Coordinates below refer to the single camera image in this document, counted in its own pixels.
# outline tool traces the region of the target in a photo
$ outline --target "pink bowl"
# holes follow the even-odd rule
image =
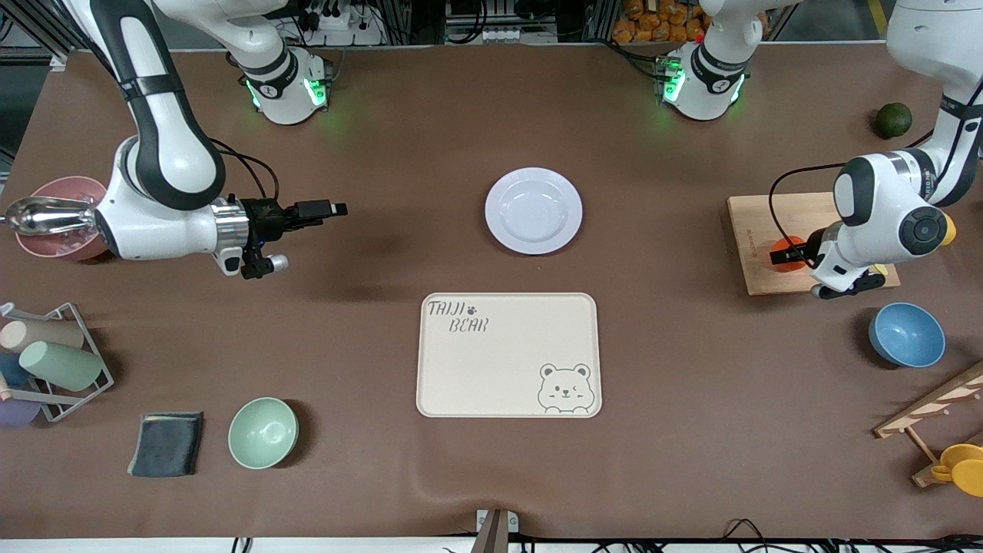
[[[106,189],[99,181],[88,177],[62,177],[38,188],[32,196],[65,198],[66,200],[92,201],[98,204],[106,195]],[[17,235],[17,242],[32,255],[43,258],[84,261],[104,253],[109,248],[97,232],[83,234],[82,231],[49,236]]]

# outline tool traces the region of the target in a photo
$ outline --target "towel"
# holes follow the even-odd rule
[[[127,472],[144,478],[194,474],[203,421],[200,412],[141,415],[137,451]]]

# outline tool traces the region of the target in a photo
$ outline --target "black cable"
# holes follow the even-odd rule
[[[239,540],[243,540],[243,547],[239,549]],[[253,539],[251,537],[235,538],[232,540],[232,553],[249,553],[250,549],[253,548]]]
[[[658,61],[657,61],[658,56],[644,56],[642,54],[636,54],[634,52],[629,52],[628,50],[625,50],[624,48],[622,48],[618,44],[616,44],[616,43],[614,43],[614,42],[612,42],[610,40],[607,40],[605,38],[588,38],[587,39],[587,42],[596,42],[597,44],[603,44],[604,46],[607,46],[608,48],[610,48],[611,50],[613,50],[615,53],[617,53],[619,56],[621,56],[622,58],[624,58],[624,60],[627,61],[628,64],[631,65],[631,67],[635,71],[641,73],[642,75],[648,77],[649,79],[654,79],[656,81],[668,81],[669,80],[669,77],[667,77],[666,75],[656,75],[655,73],[650,73],[650,72],[646,71],[645,69],[643,69],[642,67],[640,67],[636,63],[636,62],[647,62],[647,63],[651,63],[651,64],[656,64],[656,63],[658,63]]]
[[[928,139],[932,138],[932,135],[934,133],[935,133],[935,129],[932,129],[931,131],[929,131],[929,132],[925,133],[924,135],[922,135],[921,138],[919,138],[918,140],[916,140],[913,143],[911,143],[908,146],[906,146],[906,148],[914,148],[914,147],[918,146],[919,144],[921,144],[921,143],[927,141]]]
[[[784,175],[780,176],[779,178],[777,178],[775,182],[772,184],[772,189],[768,191],[768,211],[772,213],[772,220],[775,222],[775,226],[779,229],[779,232],[781,233],[781,237],[785,239],[785,242],[788,243],[792,251],[795,252],[795,254],[799,257],[799,259],[801,259],[803,262],[805,262],[807,266],[809,266],[809,269],[815,269],[816,265],[811,261],[809,261],[808,259],[806,259],[804,255],[802,255],[802,252],[798,249],[798,245],[792,243],[791,238],[789,238],[788,234],[785,233],[785,229],[781,227],[781,223],[779,222],[779,216],[775,215],[775,203],[774,203],[775,189],[779,187],[779,183],[781,183],[785,177],[798,173],[805,173],[808,171],[835,169],[835,168],[843,167],[844,165],[846,165],[846,163],[829,163],[827,165],[814,165],[811,167],[802,167],[799,169],[793,169],[785,173]]]
[[[745,552],[744,551],[744,547],[741,546],[741,544],[738,543],[737,544],[737,548],[740,549],[741,553],[750,553],[751,551],[755,551],[757,549],[762,549],[762,548],[765,549],[765,553],[769,553],[768,552],[768,542],[765,541],[765,536],[761,533],[761,530],[758,529],[758,526],[755,525],[753,522],[751,522],[750,519],[734,519],[734,520],[730,521],[728,524],[730,524],[730,523],[733,523],[733,526],[730,528],[730,530],[728,530],[728,531],[726,531],[726,532],[723,533],[723,537],[721,538],[721,541],[724,541],[727,538],[729,538],[732,534],[734,534],[742,526],[747,526],[747,527],[751,528],[751,531],[753,531],[754,534],[756,536],[758,536],[758,539],[761,540],[761,545],[756,546],[756,547],[752,547],[749,551]]]
[[[448,38],[447,42],[451,44],[467,44],[473,42],[475,38],[478,38],[485,32],[485,26],[489,21],[489,7],[486,4],[486,0],[475,0],[478,4],[477,10],[475,10],[475,25],[464,38]]]
[[[362,0],[362,7],[364,8],[366,6],[367,6],[366,0]],[[393,27],[389,23],[389,19],[385,16],[385,12],[382,11],[382,8],[381,7],[378,7],[378,8],[373,8],[373,6],[368,6],[368,7],[369,7],[369,12],[372,13],[372,15],[373,15],[373,19],[376,18],[376,12],[378,12],[378,19],[382,22],[382,24],[385,26],[385,28],[388,31],[390,31],[390,32],[396,32],[396,33],[402,35],[405,38],[411,38],[412,37],[412,35],[410,33],[404,31],[403,29],[399,29],[399,28]]]
[[[218,152],[222,155],[232,155],[236,159],[239,159],[239,162],[242,163],[244,167],[246,167],[246,170],[249,171],[249,174],[253,175],[253,180],[256,181],[256,186],[257,188],[260,189],[260,197],[261,198],[266,197],[266,190],[262,187],[260,176],[256,174],[256,172],[253,170],[253,167],[249,165],[249,163],[245,159],[239,157],[236,153],[228,152],[226,150],[218,150]]]
[[[232,155],[232,156],[236,157],[237,159],[239,159],[239,161],[243,165],[246,166],[246,168],[249,170],[250,174],[253,175],[253,178],[256,180],[256,185],[257,185],[257,187],[260,188],[260,194],[264,198],[266,197],[266,191],[262,187],[262,183],[260,182],[260,178],[256,175],[256,172],[253,171],[253,168],[249,166],[249,164],[247,163],[247,161],[252,161],[253,163],[256,163],[257,165],[259,165],[263,169],[266,169],[266,172],[269,173],[270,178],[273,179],[273,200],[274,201],[277,201],[277,200],[280,199],[280,179],[279,179],[279,177],[276,176],[276,171],[274,171],[272,167],[270,167],[268,164],[266,164],[265,161],[263,161],[261,159],[258,159],[256,157],[253,157],[251,155],[240,154],[240,153],[236,152],[236,150],[233,149],[231,146],[225,144],[222,141],[215,140],[215,139],[209,139],[209,140],[211,140],[217,146],[219,146],[221,148],[224,148],[226,150],[226,152],[223,152],[222,150],[219,150],[219,153],[220,154]]]
[[[303,30],[301,29],[301,22],[299,22],[299,21],[297,20],[297,16],[290,16],[290,17],[291,17],[291,19],[293,19],[293,20],[294,20],[294,27],[296,27],[296,28],[297,28],[297,34],[298,34],[298,35],[300,36],[300,38],[301,38],[301,44],[303,44],[303,45],[304,45],[304,47],[305,47],[305,48],[307,48],[307,47],[308,47],[308,44],[307,44],[307,39],[306,39],[306,38],[304,38],[304,31],[303,31]]]
[[[974,92],[973,96],[969,98],[969,103],[967,103],[966,105],[971,106],[974,103],[976,103],[976,98],[979,97],[981,92],[983,92],[983,81],[980,81],[979,85],[976,87],[976,92]],[[953,145],[949,148],[949,157],[946,159],[946,164],[942,167],[942,172],[939,173],[939,178],[936,179],[936,182],[939,183],[942,182],[942,179],[946,177],[946,173],[949,172],[949,166],[953,163],[953,158],[955,157],[955,148],[959,145],[959,139],[962,138],[962,121],[959,121],[958,125],[959,128],[955,132],[955,138],[953,138]]]
[[[6,40],[7,37],[10,36],[10,31],[13,31],[14,30],[14,20],[12,20],[10,18],[4,18],[4,23],[8,24],[7,25],[7,30],[4,31],[3,36],[0,36],[0,42],[3,42],[4,40]]]

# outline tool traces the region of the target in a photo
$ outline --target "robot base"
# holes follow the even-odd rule
[[[304,48],[291,47],[290,51],[297,57],[297,75],[280,97],[267,97],[263,90],[249,85],[257,110],[277,125],[295,125],[316,111],[327,110],[331,94],[330,65]]]
[[[664,85],[656,83],[656,94],[667,104],[674,106],[679,113],[697,121],[710,121],[723,115],[730,105],[737,101],[744,78],[741,77],[736,85],[721,81],[726,85],[725,93],[710,93],[699,79],[696,78],[692,67],[693,50],[697,44],[688,42],[666,56],[679,59],[679,82]]]

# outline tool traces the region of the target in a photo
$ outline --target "stainless steel scoop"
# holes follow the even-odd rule
[[[95,227],[94,208],[81,200],[31,196],[11,204],[0,222],[24,236],[61,234]]]

